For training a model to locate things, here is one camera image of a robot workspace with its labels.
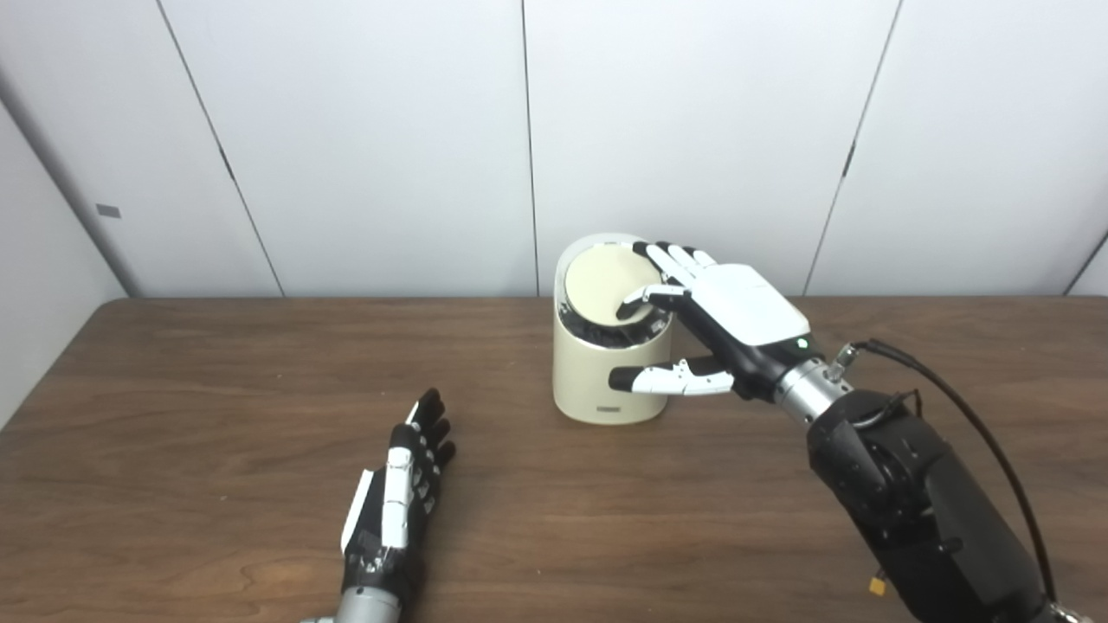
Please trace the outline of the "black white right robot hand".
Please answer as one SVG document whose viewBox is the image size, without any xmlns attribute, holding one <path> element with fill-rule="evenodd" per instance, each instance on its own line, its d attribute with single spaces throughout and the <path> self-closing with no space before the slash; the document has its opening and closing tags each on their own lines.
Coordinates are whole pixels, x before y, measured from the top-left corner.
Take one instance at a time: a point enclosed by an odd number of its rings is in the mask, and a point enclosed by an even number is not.
<svg viewBox="0 0 1108 623">
<path fill-rule="evenodd" d="M 609 387 L 622 394 L 740 395 L 777 404 L 786 375 L 811 358 L 814 336 L 807 317 L 743 264 L 720 264 L 693 246 L 635 241 L 632 251 L 650 261 L 661 283 L 643 286 L 620 302 L 616 316 L 650 306 L 669 312 L 707 349 L 705 357 L 645 367 L 617 367 Z"/>
</svg>

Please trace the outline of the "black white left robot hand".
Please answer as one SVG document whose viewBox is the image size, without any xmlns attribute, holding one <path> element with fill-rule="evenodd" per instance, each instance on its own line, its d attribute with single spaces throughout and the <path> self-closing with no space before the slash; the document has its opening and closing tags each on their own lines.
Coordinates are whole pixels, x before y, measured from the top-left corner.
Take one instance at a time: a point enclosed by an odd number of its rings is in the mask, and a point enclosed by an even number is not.
<svg viewBox="0 0 1108 623">
<path fill-rule="evenodd" d="M 384 463 L 360 474 L 343 523 L 343 590 L 375 588 L 407 604 L 425 580 L 428 521 L 456 455 L 441 394 L 430 388 L 394 425 Z"/>
</svg>

